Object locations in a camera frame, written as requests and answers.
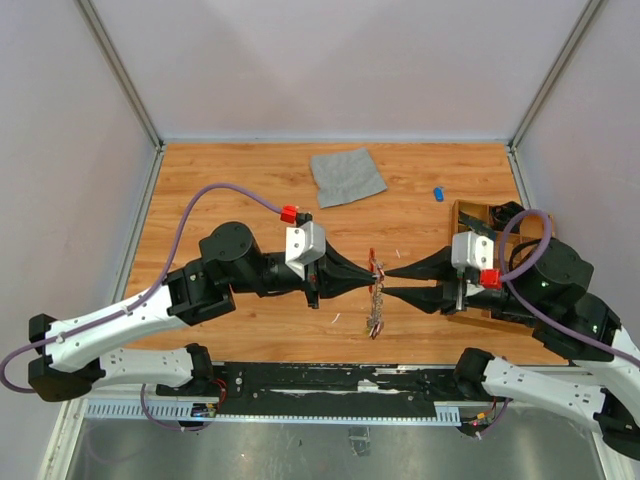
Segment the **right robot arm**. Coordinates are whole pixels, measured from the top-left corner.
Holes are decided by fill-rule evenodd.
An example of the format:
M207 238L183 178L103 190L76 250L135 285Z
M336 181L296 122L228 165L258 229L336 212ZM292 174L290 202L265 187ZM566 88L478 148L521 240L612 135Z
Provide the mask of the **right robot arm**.
M525 324L550 352L585 369L592 385L530 373L478 348L467 348L453 373L466 400L497 397L526 402L578 422L616 452L639 457L639 349L618 315L589 293L594 267L556 238L511 249L504 281L492 270L461 272L454 246L388 276L433 280L433 287L386 287L384 293L425 313L470 307Z

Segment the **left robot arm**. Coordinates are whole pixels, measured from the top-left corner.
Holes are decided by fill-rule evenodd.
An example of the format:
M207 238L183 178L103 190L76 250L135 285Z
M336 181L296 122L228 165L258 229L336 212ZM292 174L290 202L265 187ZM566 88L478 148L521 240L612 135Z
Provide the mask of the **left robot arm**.
M28 383L35 393L59 402L96 388L147 384L205 396L222 383L206 347L150 351L129 343L229 314L237 294L270 298L300 291L316 309L322 299L376 280L340 255L313 221L287 228L280 252L262 252L250 228L236 221L218 226L199 250L199 258L134 297L68 320L32 317L29 338L38 356L28 365Z

